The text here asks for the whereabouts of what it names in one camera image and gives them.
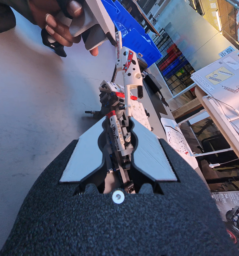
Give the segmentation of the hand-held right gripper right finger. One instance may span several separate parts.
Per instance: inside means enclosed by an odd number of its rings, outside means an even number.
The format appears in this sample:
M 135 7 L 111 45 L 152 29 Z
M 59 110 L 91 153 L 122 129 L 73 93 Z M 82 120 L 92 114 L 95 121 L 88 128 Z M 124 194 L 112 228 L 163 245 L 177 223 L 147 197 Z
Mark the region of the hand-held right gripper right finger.
M 130 117 L 131 138 L 136 139 L 132 163 L 152 181 L 177 181 L 158 137 L 141 123 Z

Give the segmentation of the white beam with red label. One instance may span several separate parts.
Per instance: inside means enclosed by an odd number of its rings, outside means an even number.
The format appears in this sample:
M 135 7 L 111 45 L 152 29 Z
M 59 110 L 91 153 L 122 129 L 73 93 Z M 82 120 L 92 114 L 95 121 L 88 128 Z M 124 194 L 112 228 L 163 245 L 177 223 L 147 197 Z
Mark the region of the white beam with red label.
M 116 46 L 115 46 L 115 54 L 117 63 L 121 61 L 121 48 L 122 48 L 122 35 L 121 31 L 115 32 L 116 37 Z

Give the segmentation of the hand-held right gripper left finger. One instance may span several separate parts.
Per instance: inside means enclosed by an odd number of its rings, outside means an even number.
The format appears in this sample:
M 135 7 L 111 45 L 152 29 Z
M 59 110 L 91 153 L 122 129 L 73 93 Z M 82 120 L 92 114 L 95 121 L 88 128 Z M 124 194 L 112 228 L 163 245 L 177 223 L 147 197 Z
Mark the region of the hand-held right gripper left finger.
M 98 140 L 104 132 L 102 123 L 105 120 L 106 117 L 103 117 L 79 137 L 60 183 L 83 182 L 102 166 L 103 153 Z

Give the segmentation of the white spotted toy brick assembly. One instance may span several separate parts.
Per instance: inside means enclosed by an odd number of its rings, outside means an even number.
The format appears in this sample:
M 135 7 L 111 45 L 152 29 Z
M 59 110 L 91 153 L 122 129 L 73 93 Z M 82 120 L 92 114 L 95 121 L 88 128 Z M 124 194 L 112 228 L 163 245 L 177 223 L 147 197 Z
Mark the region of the white spotted toy brick assembly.
M 122 72 L 124 86 L 129 85 L 130 90 L 137 88 L 137 97 L 143 98 L 143 78 L 137 61 L 137 55 L 131 49 L 117 45 L 116 69 Z

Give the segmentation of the person's left hand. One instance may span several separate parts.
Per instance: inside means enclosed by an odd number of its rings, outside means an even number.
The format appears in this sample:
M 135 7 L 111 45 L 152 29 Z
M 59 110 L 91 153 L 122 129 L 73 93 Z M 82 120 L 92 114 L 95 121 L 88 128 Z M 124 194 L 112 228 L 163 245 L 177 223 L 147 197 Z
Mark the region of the person's left hand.
M 78 1 L 29 1 L 29 7 L 36 24 L 42 29 L 42 42 L 54 52 L 66 57 L 64 46 L 71 47 L 73 43 L 79 43 L 81 36 L 73 37 L 70 34 L 69 26 L 63 24 L 56 15 L 61 11 L 65 12 L 70 19 L 79 18 L 83 15 L 83 7 Z

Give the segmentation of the toy truck box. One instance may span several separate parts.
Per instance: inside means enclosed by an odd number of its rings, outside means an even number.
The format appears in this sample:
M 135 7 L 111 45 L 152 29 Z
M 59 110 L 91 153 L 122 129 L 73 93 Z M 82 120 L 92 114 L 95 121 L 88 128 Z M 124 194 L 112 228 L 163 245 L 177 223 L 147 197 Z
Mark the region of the toy truck box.
M 211 196 L 217 204 L 227 233 L 239 248 L 239 191 L 214 192 Z

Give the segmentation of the black box device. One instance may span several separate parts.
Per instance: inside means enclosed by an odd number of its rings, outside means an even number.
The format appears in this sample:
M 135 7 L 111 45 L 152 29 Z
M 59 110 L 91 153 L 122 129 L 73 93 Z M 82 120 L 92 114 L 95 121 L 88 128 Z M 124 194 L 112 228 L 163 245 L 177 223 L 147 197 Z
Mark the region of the black box device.
M 139 54 L 136 54 L 136 56 L 137 56 L 140 72 L 142 73 L 148 67 L 148 64 L 145 61 L 145 59 L 143 59 Z

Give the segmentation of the grey desk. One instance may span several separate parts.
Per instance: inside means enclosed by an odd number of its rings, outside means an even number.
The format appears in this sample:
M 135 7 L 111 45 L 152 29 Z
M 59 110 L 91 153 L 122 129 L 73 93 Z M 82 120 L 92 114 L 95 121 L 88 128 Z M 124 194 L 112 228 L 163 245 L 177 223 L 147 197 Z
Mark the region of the grey desk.
M 115 66 L 109 41 L 97 57 L 81 41 L 61 58 L 14 14 L 16 27 L 0 34 L 0 250 L 38 176 L 94 124 L 84 112 L 101 108 L 98 86 Z

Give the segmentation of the Lego instruction booklet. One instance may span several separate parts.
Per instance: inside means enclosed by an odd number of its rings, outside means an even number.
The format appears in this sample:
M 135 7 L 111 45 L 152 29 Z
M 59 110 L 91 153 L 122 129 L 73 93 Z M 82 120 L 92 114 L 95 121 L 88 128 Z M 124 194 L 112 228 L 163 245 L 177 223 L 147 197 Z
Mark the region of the Lego instruction booklet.
M 239 110 L 239 56 L 232 52 L 194 72 L 191 79 L 207 95 Z

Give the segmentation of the black ribbed flexible rod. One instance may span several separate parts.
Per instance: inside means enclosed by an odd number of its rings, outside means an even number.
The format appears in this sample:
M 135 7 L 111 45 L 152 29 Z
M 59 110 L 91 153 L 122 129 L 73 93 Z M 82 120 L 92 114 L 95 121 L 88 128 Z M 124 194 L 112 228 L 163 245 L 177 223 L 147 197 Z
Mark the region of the black ribbed flexible rod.
M 113 75 L 112 75 L 112 78 L 111 78 L 111 83 L 114 83 L 115 82 L 115 79 L 116 79 L 116 76 L 117 76 L 117 65 L 118 65 L 118 61 L 116 61 L 116 64 L 115 64 L 115 67 L 114 67 L 114 71 L 113 71 Z

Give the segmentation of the blue plastic bin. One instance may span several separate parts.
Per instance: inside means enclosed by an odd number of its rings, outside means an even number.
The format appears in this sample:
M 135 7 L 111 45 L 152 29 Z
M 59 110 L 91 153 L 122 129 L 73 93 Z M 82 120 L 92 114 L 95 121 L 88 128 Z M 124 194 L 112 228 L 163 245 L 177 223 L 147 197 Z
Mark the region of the blue plastic bin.
M 133 18 L 127 10 L 118 1 L 114 3 L 111 0 L 102 0 L 102 3 L 116 29 L 121 31 L 123 36 L 129 33 L 132 28 L 131 22 L 133 21 Z
M 150 67 L 162 57 L 162 54 L 157 49 L 150 36 L 145 34 L 144 29 L 127 10 L 118 1 L 115 1 L 115 5 L 120 11 L 118 14 L 118 22 L 127 30 L 127 34 L 123 37 L 123 46 L 141 54 L 147 62 L 148 67 Z

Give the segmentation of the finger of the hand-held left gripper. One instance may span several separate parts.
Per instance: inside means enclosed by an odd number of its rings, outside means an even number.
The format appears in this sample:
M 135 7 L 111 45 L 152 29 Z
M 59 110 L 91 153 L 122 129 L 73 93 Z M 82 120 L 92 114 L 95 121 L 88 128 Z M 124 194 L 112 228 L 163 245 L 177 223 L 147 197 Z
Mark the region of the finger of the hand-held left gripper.
M 91 12 L 95 16 L 98 24 L 101 26 L 103 32 L 106 34 L 111 44 L 116 43 L 115 26 L 111 20 L 108 12 L 106 11 L 101 0 L 86 0 Z

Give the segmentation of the white toy truck chassis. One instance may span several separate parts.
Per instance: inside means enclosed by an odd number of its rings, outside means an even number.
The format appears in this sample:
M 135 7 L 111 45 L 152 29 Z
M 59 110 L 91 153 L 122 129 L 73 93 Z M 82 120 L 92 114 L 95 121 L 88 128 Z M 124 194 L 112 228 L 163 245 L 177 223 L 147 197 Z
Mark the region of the white toy truck chassis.
M 106 116 L 106 145 L 104 153 L 107 164 L 107 175 L 116 179 L 116 187 L 121 187 L 126 193 L 138 193 L 145 183 L 151 180 L 145 176 L 138 177 L 137 171 L 131 166 L 131 144 L 129 120 L 125 111 L 124 86 L 103 80 L 99 86 L 101 103 L 100 111 L 85 111 L 100 120 Z

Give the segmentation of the person's left forearm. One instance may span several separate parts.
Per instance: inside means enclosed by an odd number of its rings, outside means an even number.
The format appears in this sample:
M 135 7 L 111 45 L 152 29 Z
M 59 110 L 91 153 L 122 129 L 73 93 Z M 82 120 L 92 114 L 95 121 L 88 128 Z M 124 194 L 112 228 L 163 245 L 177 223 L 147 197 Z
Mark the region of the person's left forearm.
M 28 0 L 0 0 L 0 3 L 12 7 L 24 17 L 32 16 Z

